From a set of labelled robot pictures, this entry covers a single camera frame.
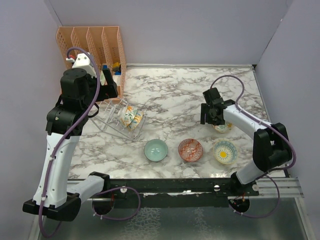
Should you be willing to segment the white bowl orange flower green leaves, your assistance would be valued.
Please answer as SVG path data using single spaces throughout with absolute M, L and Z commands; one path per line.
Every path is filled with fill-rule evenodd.
M 117 118 L 123 127 L 127 127 L 131 124 L 134 117 L 137 114 L 138 109 L 134 106 L 127 105 L 123 106 L 117 113 Z

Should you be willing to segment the white orange flower small bowl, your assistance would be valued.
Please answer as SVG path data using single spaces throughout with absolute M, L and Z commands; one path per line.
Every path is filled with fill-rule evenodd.
M 223 125 L 212 125 L 212 127 L 219 133 L 228 133 L 233 129 L 233 124 L 230 122 L 226 122 Z

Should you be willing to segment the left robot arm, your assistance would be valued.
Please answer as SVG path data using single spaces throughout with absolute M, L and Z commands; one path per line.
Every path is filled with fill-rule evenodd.
M 33 198 L 23 203 L 25 213 L 71 222 L 81 204 L 97 194 L 103 198 L 111 190 L 102 173 L 93 173 L 74 190 L 67 187 L 69 169 L 83 127 L 91 116 L 91 104 L 118 96 L 117 85 L 109 69 L 101 76 L 107 84 L 82 68 L 70 68 L 60 79 L 61 95 L 46 120 L 47 146 L 41 179 Z

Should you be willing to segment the yellow sun pattern bowl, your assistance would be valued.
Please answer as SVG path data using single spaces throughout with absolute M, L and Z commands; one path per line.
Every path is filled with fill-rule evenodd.
M 219 140 L 213 144 L 213 156 L 219 163 L 231 165 L 238 159 L 238 149 L 231 141 Z

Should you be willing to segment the red patterned ceramic bowl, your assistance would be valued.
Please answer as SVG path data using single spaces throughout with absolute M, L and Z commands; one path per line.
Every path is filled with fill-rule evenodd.
M 187 138 L 180 142 L 178 146 L 179 156 L 186 162 L 193 163 L 200 160 L 204 150 L 199 141 Z

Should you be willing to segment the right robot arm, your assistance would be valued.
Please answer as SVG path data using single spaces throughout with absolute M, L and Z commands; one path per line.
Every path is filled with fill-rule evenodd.
M 234 100 L 223 100 L 217 88 L 203 92 L 200 123 L 223 125 L 230 122 L 253 140 L 252 160 L 231 175 L 229 189 L 240 196 L 248 184 L 272 169 L 293 159 L 286 127 L 281 123 L 263 121 L 241 108 Z

